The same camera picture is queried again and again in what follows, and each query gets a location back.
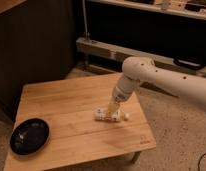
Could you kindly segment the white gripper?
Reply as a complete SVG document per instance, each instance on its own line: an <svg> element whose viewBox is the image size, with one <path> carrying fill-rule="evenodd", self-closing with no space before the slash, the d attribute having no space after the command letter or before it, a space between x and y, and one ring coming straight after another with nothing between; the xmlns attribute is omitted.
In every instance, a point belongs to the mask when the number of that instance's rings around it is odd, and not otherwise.
<svg viewBox="0 0 206 171"><path fill-rule="evenodd" d="M111 117L119 109L120 103L126 102L131 97L132 93L133 89L115 87L112 91L112 97L106 111L106 116Z"/></svg>

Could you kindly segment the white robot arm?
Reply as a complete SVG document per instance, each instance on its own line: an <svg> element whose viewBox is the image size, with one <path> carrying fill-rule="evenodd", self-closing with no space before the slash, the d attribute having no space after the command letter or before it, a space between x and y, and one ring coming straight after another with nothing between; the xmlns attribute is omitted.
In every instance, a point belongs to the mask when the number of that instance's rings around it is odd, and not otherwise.
<svg viewBox="0 0 206 171"><path fill-rule="evenodd" d="M116 112L142 82L154 84L206 113L206 78L156 67L151 58L128 57L123 61L122 75L113 89L107 115Z"/></svg>

